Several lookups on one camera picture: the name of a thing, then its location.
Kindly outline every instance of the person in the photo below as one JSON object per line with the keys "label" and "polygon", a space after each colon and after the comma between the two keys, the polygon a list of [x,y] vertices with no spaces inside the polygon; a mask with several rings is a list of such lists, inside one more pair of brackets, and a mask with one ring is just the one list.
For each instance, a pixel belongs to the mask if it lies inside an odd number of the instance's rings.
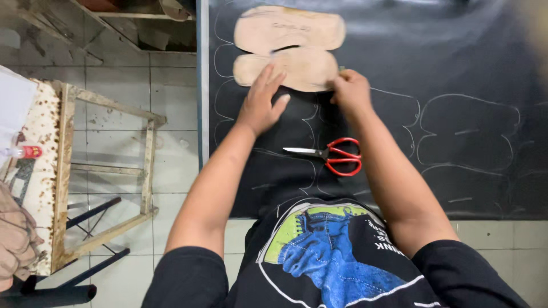
{"label": "person", "polygon": [[238,119],[192,185],[143,307],[527,307],[475,250],[461,243],[428,185],[370,99],[368,80],[342,70],[332,104],[359,141],[380,219],[354,199],[294,199],[246,236],[229,291],[225,226],[257,137],[289,103],[273,95],[285,74],[264,68]]}

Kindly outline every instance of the blue denim graphic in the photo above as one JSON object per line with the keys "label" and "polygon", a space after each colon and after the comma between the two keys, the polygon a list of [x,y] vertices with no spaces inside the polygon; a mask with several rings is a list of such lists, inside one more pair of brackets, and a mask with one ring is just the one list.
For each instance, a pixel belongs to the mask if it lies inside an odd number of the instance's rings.
{"label": "blue denim graphic", "polygon": [[327,308],[343,308],[406,283],[390,272],[356,261],[348,236],[350,218],[352,212],[298,215],[302,233],[285,244],[278,256],[285,272],[312,279]]}

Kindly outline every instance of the left hand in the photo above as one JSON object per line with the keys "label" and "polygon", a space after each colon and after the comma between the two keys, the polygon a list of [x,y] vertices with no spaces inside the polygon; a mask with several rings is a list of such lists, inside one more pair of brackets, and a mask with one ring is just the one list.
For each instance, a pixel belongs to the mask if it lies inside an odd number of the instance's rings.
{"label": "left hand", "polygon": [[268,64],[259,74],[243,101],[236,121],[236,124],[249,127],[255,137],[269,130],[278,122],[289,103],[289,94],[280,96],[274,105],[271,103],[272,96],[286,78],[286,74],[283,72],[269,82],[273,68],[274,64]]}

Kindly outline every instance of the hand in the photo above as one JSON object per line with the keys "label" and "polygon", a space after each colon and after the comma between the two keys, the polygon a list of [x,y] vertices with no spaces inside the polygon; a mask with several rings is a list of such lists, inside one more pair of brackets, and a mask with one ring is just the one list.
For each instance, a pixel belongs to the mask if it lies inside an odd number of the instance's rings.
{"label": "hand", "polygon": [[273,69],[274,64],[268,64],[259,74],[243,101],[236,121],[236,124],[248,126],[255,133],[255,137],[278,122],[289,103],[289,94],[282,95],[274,105],[271,103],[272,96],[286,78],[285,73],[280,73],[269,82]]}
{"label": "hand", "polygon": [[342,70],[334,80],[335,94],[331,104],[337,104],[349,120],[363,111],[372,111],[371,86],[367,78],[354,70]]}

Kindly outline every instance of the wooden stool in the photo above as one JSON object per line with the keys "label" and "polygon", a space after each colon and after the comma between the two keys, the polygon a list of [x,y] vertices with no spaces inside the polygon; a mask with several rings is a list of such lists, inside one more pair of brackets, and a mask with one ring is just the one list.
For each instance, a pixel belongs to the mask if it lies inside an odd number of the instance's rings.
{"label": "wooden stool", "polygon": [[[22,206],[34,217],[39,227],[37,233],[45,240],[44,244],[38,246],[40,256],[30,266],[31,271],[34,275],[49,276],[79,256],[109,242],[114,237],[158,213],[158,208],[152,206],[151,191],[155,129],[165,124],[166,117],[136,107],[119,104],[114,100],[68,83],[31,80],[38,83],[38,95],[35,103],[30,107],[22,130],[24,137],[20,138],[18,145],[39,145],[43,153],[35,161]],[[73,117],[76,99],[148,119],[145,160],[142,169],[71,164]],[[140,214],[93,237],[89,237],[75,247],[65,249],[67,199],[71,168],[73,170],[142,176]],[[77,224],[79,221],[88,219],[98,212],[100,212],[98,209],[88,211],[72,219],[70,224]]]}

